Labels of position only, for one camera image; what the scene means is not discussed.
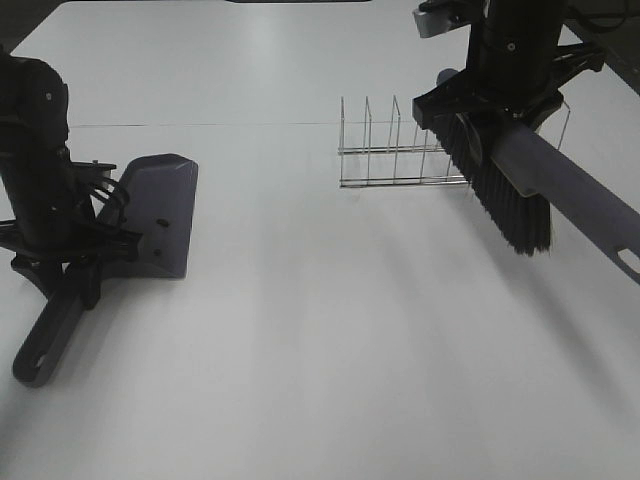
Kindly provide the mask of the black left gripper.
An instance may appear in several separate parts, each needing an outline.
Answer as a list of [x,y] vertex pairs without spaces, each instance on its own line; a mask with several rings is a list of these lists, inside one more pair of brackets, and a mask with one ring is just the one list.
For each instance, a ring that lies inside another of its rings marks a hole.
[[143,235],[94,222],[66,146],[68,103],[68,86],[49,64],[1,54],[1,181],[15,216],[1,225],[1,247],[34,258],[17,254],[10,265],[48,300],[68,287],[91,310],[101,298],[101,262],[63,268],[44,259],[133,262]]

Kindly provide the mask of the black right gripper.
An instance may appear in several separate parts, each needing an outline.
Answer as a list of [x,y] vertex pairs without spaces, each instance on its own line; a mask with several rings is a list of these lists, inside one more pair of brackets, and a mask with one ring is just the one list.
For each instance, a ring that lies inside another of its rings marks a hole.
[[543,91],[520,119],[537,130],[562,106],[562,86],[604,66],[605,49],[596,43],[557,47],[566,1],[490,0],[479,7],[466,60],[473,84],[445,82],[414,98],[412,115],[422,130],[442,115],[520,106]]

